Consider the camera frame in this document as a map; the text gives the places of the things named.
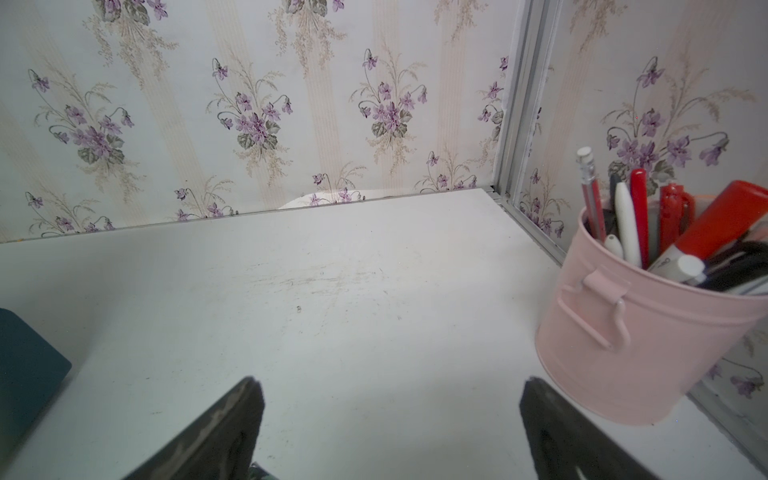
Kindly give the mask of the teal drawer cabinet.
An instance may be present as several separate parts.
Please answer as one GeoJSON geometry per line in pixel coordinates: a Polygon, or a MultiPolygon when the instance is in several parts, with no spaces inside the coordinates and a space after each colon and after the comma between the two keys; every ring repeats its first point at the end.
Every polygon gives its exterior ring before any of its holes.
{"type": "Polygon", "coordinates": [[[71,362],[10,310],[1,311],[1,461],[53,398],[71,362]]]}

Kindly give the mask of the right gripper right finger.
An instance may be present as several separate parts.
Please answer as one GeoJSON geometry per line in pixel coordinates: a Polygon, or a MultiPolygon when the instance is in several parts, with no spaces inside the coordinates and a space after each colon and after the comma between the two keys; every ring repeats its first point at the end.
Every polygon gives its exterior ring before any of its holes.
{"type": "Polygon", "coordinates": [[[519,403],[540,479],[654,479],[545,380],[529,378],[519,403]]]}

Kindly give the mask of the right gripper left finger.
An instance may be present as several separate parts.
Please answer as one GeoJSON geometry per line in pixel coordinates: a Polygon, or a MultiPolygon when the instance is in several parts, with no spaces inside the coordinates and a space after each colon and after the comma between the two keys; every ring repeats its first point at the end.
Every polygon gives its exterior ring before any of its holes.
{"type": "Polygon", "coordinates": [[[127,475],[129,479],[249,479],[265,401],[245,377],[127,475]]]}

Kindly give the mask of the pens in cup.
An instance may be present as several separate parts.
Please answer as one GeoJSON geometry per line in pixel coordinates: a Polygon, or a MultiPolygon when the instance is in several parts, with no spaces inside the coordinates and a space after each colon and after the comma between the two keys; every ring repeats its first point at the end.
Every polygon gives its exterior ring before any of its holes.
{"type": "Polygon", "coordinates": [[[734,295],[767,292],[767,241],[758,227],[767,214],[767,190],[736,180],[698,213],[697,201],[671,183],[662,188],[657,230],[650,230],[646,173],[614,178],[602,207],[594,155],[577,151],[586,206],[585,229],[618,259],[669,281],[734,295]]]}

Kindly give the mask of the pink pen cup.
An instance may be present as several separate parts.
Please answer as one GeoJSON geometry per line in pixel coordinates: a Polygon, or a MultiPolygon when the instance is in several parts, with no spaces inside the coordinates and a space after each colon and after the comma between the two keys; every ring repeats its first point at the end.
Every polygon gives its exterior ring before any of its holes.
{"type": "Polygon", "coordinates": [[[535,347],[575,402],[642,426],[664,419],[766,316],[765,297],[671,282],[610,253],[579,226],[535,347]]]}

